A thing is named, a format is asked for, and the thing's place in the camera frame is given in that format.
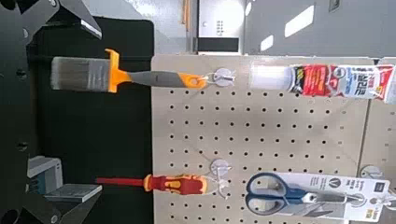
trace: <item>grey brush handle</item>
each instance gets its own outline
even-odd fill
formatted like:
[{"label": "grey brush handle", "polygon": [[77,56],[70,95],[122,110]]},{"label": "grey brush handle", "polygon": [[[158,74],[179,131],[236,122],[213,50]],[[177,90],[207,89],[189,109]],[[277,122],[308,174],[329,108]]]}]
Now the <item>grey brush handle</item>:
[{"label": "grey brush handle", "polygon": [[174,72],[136,72],[128,73],[132,82],[152,87],[188,88],[183,82],[183,74]]}]

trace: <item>white wall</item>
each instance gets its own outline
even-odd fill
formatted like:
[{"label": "white wall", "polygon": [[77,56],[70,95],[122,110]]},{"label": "white wall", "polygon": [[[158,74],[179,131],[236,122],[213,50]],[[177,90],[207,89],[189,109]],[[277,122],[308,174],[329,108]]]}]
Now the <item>white wall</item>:
[{"label": "white wall", "polygon": [[[314,23],[285,38],[286,22],[313,4]],[[256,0],[246,20],[245,53],[259,54],[260,43],[274,35],[274,45],[263,54],[395,56],[395,9],[394,0],[341,0],[332,13],[329,0]]]},{"label": "white wall", "polygon": [[181,24],[183,0],[83,0],[93,16],[154,22],[155,53],[189,50],[185,25]]}]

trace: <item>glue package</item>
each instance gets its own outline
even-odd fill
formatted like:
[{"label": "glue package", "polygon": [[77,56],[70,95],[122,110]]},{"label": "glue package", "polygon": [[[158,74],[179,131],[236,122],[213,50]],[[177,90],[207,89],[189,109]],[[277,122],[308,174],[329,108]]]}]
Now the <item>glue package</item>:
[{"label": "glue package", "polygon": [[396,105],[395,66],[296,64],[250,66],[249,87],[307,96],[378,99]]}]

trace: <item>pegboard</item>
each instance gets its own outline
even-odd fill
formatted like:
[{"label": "pegboard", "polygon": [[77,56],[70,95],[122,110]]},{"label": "pegboard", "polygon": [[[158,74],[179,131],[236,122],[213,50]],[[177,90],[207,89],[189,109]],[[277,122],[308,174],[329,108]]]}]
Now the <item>pegboard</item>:
[{"label": "pegboard", "polygon": [[[396,64],[396,58],[384,58],[381,64]],[[396,105],[381,101],[370,102],[369,116],[361,153],[361,168],[374,165],[381,169],[390,187],[396,190]],[[384,209],[379,223],[394,223],[396,213]]]},{"label": "pegboard", "polygon": [[218,158],[233,167],[224,176],[231,184],[227,201],[219,195],[155,192],[156,223],[344,223],[256,216],[246,209],[246,183],[269,171],[355,176],[368,101],[249,90],[254,60],[268,65],[373,64],[368,58],[155,56],[152,70],[205,75],[226,67],[236,73],[230,88],[152,88],[155,175],[206,175]]}]

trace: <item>red and yellow screwdriver handle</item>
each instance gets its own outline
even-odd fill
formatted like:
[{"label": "red and yellow screwdriver handle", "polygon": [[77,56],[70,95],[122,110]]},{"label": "red and yellow screwdriver handle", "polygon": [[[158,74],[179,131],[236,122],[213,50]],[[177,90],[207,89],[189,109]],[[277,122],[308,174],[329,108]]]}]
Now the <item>red and yellow screwdriver handle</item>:
[{"label": "red and yellow screwdriver handle", "polygon": [[152,176],[148,175],[143,181],[146,191],[153,189],[170,191],[181,195],[205,194],[207,190],[206,178],[200,175]]},{"label": "red and yellow screwdriver handle", "polygon": [[120,55],[113,49],[106,49],[110,54],[108,91],[117,92],[123,82],[135,82],[153,87],[201,89],[207,85],[203,76],[185,73],[148,71],[128,73],[119,69]]}]

